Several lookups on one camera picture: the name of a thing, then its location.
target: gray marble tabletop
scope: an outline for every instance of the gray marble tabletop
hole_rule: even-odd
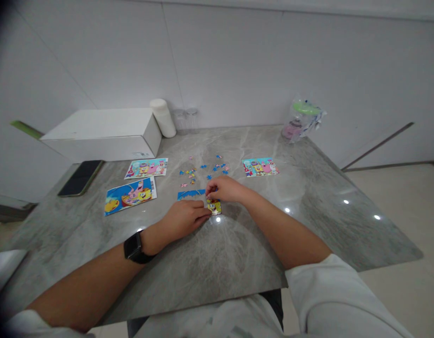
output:
[[[229,176],[289,212],[358,271],[422,257],[422,252],[307,138],[289,145],[279,126],[219,128],[163,139],[158,157],[168,157],[167,175],[156,177],[158,198],[103,216],[106,191],[123,180],[130,161],[105,163],[84,196],[57,193],[59,181],[20,227],[8,249],[29,254],[2,294],[7,315],[22,310],[44,290],[139,228],[158,221],[179,191],[203,189],[220,163]],[[242,160],[272,157],[281,174],[246,177]],[[198,168],[196,184],[180,170]],[[244,207],[222,203],[193,234],[162,251],[135,277],[101,324],[194,307],[285,287],[283,268]]]

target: white sleeve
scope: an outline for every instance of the white sleeve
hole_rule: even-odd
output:
[[[13,316],[6,328],[16,337],[56,337],[56,338],[85,338],[95,337],[94,334],[82,334],[70,328],[53,328],[49,326],[34,310],[24,310]]]
[[[335,254],[286,271],[300,332],[325,337],[412,337],[357,272]]]

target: cartoon picture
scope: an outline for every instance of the cartoon picture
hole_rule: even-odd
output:
[[[110,189],[106,195],[104,215],[114,214],[156,197],[156,185],[153,177]]]
[[[204,189],[197,189],[197,190],[189,190],[186,192],[178,192],[178,200],[182,200],[183,198],[189,197],[193,200],[201,197],[201,196],[205,196],[205,190]],[[208,200],[206,199],[207,202],[207,208],[212,211],[213,215],[219,215],[222,213],[222,204],[220,203],[220,200],[216,200],[216,199],[212,199],[212,200]]]
[[[124,179],[165,176],[168,158],[132,161]]]
[[[206,200],[208,203],[208,209],[212,211],[213,215],[219,215],[222,213],[222,205],[220,204],[220,200],[212,199]]]
[[[270,157],[246,159],[242,161],[247,177],[278,175],[279,170]]]

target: right hand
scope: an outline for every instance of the right hand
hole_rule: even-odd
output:
[[[181,200],[173,203],[167,214],[140,233],[143,252],[154,255],[166,245],[196,230],[211,216],[203,201]]]
[[[208,199],[241,203],[249,192],[250,189],[246,186],[231,177],[222,175],[208,182],[205,194]]]

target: smartphone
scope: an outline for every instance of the smartphone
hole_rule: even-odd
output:
[[[104,161],[99,160],[82,162],[57,196],[68,197],[84,195],[103,163]]]

